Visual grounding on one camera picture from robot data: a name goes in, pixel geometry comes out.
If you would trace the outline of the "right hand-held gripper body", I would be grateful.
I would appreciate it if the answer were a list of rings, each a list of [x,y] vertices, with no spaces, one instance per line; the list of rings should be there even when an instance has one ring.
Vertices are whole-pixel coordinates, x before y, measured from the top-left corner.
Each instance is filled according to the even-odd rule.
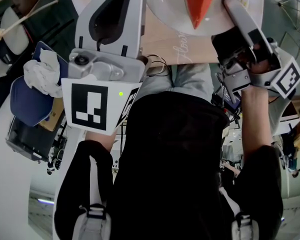
[[[285,99],[300,83],[300,67],[295,58],[272,38],[266,39],[273,53],[267,53],[265,46],[259,44],[250,48],[237,26],[212,38],[221,69],[220,79],[232,102],[236,101],[237,92],[249,86],[273,88]],[[251,63],[263,60],[269,61],[270,71],[252,73]]]

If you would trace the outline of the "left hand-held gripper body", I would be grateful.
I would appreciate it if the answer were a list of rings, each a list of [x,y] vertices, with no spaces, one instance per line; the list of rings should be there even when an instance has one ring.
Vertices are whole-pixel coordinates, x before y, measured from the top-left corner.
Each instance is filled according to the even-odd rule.
[[[145,78],[143,57],[134,59],[75,48],[62,78],[67,124],[110,136],[126,119]]]

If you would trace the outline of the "person's right hand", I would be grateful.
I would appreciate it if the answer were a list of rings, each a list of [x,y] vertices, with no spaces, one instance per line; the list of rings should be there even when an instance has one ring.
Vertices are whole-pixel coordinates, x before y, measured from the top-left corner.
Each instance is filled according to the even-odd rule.
[[[257,63],[251,63],[251,67],[250,67],[250,71],[254,74],[264,74],[269,72],[270,69],[271,66],[267,59]]]

